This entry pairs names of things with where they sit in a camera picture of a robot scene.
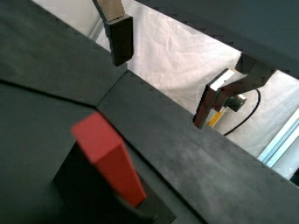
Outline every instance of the black table surface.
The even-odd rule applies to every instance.
[[[134,73],[98,110],[208,223],[298,223],[298,187]]]
[[[52,179],[75,144],[71,126],[95,109],[0,84],[0,223],[72,223]],[[200,224],[144,160],[127,146],[140,177],[176,219]]]
[[[98,105],[127,64],[32,1],[3,0],[0,21],[0,80]]]

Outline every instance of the red block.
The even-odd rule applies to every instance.
[[[71,129],[88,161],[126,201],[136,207],[146,199],[122,136],[96,112]]]

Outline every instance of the black metal bracket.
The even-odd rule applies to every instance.
[[[92,2],[106,24],[112,63],[120,66],[135,54],[134,18],[126,14],[120,0],[92,0]]]
[[[277,71],[245,53],[241,54],[235,68],[238,72],[224,69],[204,88],[200,104],[192,118],[192,122],[199,129],[203,127],[211,109],[220,111],[222,107],[228,106],[228,101],[236,95],[263,87]]]

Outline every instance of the dark gray surface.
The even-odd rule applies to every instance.
[[[127,65],[32,1],[3,0],[0,21],[0,80],[98,105]]]
[[[298,1],[136,1],[299,78]]]
[[[0,84],[2,223],[68,223],[52,179],[75,143],[71,126],[92,112],[94,109],[75,103]],[[140,157],[130,148],[128,151],[140,176],[176,220],[200,223]]]
[[[298,223],[295,185],[132,73],[98,109],[208,223]]]

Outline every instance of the metal clamp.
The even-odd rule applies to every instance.
[[[199,129],[203,127],[211,109],[220,111],[223,107],[231,107],[238,111],[246,103],[246,99],[238,95],[263,87],[275,72],[275,69],[245,53],[241,55],[235,68],[239,72],[224,69],[204,88],[200,104],[192,118]]]

